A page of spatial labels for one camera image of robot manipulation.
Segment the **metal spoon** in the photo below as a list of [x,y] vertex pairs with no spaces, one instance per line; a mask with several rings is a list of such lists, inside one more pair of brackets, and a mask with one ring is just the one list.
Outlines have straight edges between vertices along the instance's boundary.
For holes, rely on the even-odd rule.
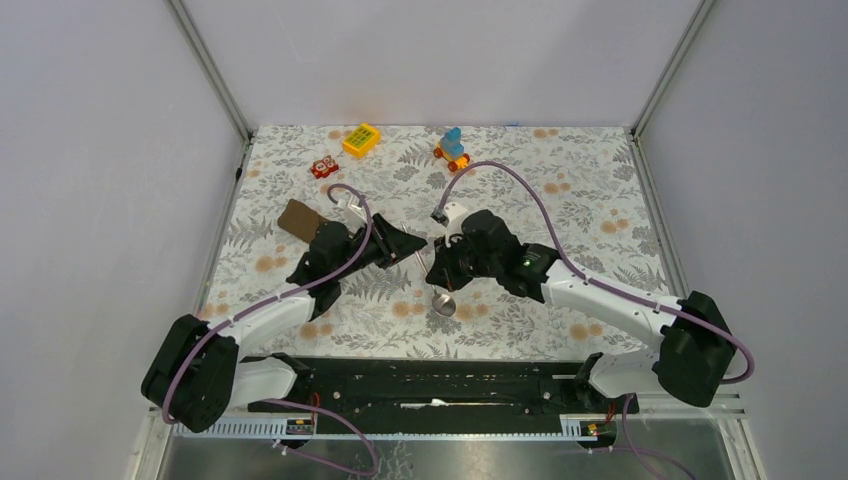
[[[409,227],[405,222],[401,222],[401,227],[405,233],[410,233]],[[431,296],[431,308],[432,310],[441,317],[453,317],[456,313],[457,304],[453,297],[448,294],[440,291],[438,287],[435,285],[431,285],[426,282],[426,275],[428,273],[427,266],[425,265],[424,259],[420,251],[415,252],[415,258],[424,273],[425,283],[430,287],[432,291]]]

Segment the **brown cloth napkin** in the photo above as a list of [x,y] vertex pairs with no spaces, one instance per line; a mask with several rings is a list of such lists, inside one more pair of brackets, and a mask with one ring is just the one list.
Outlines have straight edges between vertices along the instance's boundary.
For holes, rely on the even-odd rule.
[[288,200],[277,219],[280,229],[305,243],[310,243],[315,238],[317,230],[327,222],[328,219],[320,213],[295,199]]

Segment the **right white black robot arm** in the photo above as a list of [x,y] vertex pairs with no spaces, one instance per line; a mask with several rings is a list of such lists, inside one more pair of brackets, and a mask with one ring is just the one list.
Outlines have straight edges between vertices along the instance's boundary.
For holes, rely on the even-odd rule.
[[643,343],[641,350],[597,353],[584,362],[573,386],[583,410],[597,412],[614,398],[654,388],[694,407],[711,405],[738,349],[711,297],[656,295],[569,264],[554,248],[520,242],[489,210],[451,203],[432,216],[445,232],[434,242],[428,284],[457,291],[493,278],[514,296],[580,311]]

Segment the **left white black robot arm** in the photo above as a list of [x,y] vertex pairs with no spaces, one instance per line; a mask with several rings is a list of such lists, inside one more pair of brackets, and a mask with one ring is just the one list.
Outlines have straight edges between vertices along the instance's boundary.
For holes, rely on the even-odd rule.
[[223,413],[265,399],[296,411],[309,401],[310,385],[282,355],[250,359],[260,345],[327,312],[341,281],[368,266],[387,269],[425,248],[375,214],[350,232],[335,221],[320,225],[279,294],[271,294],[216,326],[186,314],[174,321],[140,386],[172,423],[194,433]]

